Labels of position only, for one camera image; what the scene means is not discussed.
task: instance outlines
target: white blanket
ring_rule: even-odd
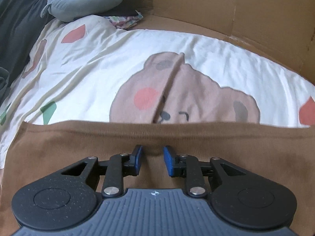
[[[53,20],[30,58],[0,107],[0,168],[23,121],[109,122],[111,113],[113,122],[315,124],[311,83],[266,58],[205,36],[125,31],[98,16],[68,24]],[[157,71],[146,74],[144,65]]]

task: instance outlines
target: bear eye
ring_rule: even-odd
[[[162,123],[162,121],[164,121],[164,120],[170,120],[171,119],[171,115],[165,111],[162,111],[160,113],[160,117],[161,117],[161,120],[158,123]]]
[[[184,115],[186,115],[186,121],[189,121],[189,114],[187,113],[187,112],[182,112],[182,111],[180,111],[180,112],[178,112],[179,114],[184,114]]]

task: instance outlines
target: brown cloth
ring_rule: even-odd
[[[52,125],[23,123],[6,158],[0,202],[0,235],[9,236],[18,224],[10,205],[21,187],[87,156],[108,159],[144,145],[137,177],[125,187],[182,187],[170,178],[163,145],[201,161],[218,156],[276,181],[293,191],[298,209],[292,230],[302,236],[315,232],[315,128],[284,129],[257,124],[114,124],[67,121]]]

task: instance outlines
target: pink cheek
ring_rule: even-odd
[[[312,97],[300,108],[300,123],[304,125],[315,125],[315,102]]]
[[[158,96],[159,92],[157,90],[152,88],[143,88],[137,91],[133,98],[133,102],[139,110],[147,110],[155,104]]]

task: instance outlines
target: cardboard wall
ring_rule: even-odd
[[[139,0],[153,15],[205,27],[252,46],[315,83],[315,0]]]

